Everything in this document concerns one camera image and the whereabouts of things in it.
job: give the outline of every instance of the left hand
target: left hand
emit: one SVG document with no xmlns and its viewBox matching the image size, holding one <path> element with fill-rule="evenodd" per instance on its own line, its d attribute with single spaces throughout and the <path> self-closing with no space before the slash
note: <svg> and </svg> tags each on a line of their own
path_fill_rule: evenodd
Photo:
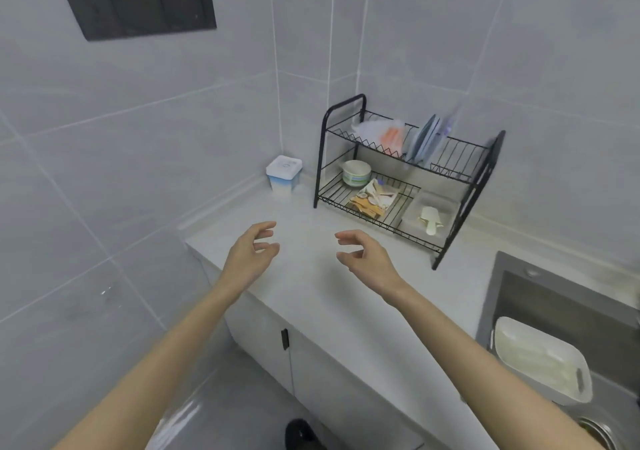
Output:
<svg viewBox="0 0 640 450">
<path fill-rule="evenodd" d="M 264 273 L 280 252 L 278 243 L 254 243 L 257 239 L 273 236 L 271 228 L 275 225 L 274 220 L 254 224 L 229 250 L 218 284 L 231 290 L 234 300 Z"/>
</svg>

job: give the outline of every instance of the hand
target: hand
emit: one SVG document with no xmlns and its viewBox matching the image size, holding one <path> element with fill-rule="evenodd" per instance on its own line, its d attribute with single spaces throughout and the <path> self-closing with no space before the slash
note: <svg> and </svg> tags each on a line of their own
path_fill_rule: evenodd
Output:
<svg viewBox="0 0 640 450">
<path fill-rule="evenodd" d="M 352 253 L 337 253 L 336 257 L 358 279 L 380 295 L 389 305 L 396 302 L 399 292 L 409 285 L 398 275 L 387 250 L 378 241 L 363 231 L 336 233 L 341 246 L 358 245 L 363 249 Z"/>
<path fill-rule="evenodd" d="M 218 283 L 235 295 L 234 301 L 269 267 L 280 251 L 278 243 L 254 243 L 273 236 L 274 220 L 259 222 L 248 228 L 229 250 Z"/>
</svg>

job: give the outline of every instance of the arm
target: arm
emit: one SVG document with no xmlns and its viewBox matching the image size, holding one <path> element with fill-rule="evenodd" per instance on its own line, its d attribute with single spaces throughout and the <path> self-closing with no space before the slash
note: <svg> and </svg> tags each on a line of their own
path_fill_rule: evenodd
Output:
<svg viewBox="0 0 640 450">
<path fill-rule="evenodd" d="M 278 254 L 275 222 L 254 224 L 229 251 L 213 290 L 171 329 L 54 450 L 143 450 L 170 404 L 180 380 L 216 327 Z"/>
<path fill-rule="evenodd" d="M 398 309 L 502 450 L 602 450 L 555 404 L 510 373 L 489 352 L 408 285 L 385 248 L 362 231 L 335 235 L 359 245 L 338 260 Z"/>
</svg>

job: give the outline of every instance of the cabinet door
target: cabinet door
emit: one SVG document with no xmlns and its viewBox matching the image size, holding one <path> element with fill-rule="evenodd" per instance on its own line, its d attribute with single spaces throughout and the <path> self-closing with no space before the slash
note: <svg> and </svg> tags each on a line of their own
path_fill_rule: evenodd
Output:
<svg viewBox="0 0 640 450">
<path fill-rule="evenodd" d="M 396 410 L 295 330 L 289 330 L 297 400 L 353 450 L 415 450 L 422 438 Z"/>
<path fill-rule="evenodd" d="M 247 292 L 227 309 L 225 320 L 237 344 L 293 394 L 289 350 L 282 346 L 284 321 Z"/>
</svg>

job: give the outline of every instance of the drain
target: drain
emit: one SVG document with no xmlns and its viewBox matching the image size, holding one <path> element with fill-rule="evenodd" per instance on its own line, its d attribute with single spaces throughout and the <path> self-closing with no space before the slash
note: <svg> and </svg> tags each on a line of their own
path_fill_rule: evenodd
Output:
<svg viewBox="0 0 640 450">
<path fill-rule="evenodd" d="M 621 448 L 616 445 L 611 429 L 607 425 L 603 423 L 596 423 L 595 421 L 585 417 L 578 418 L 578 425 L 586 430 L 586 432 L 596 440 L 597 443 L 607 450 L 621 450 Z"/>
</svg>

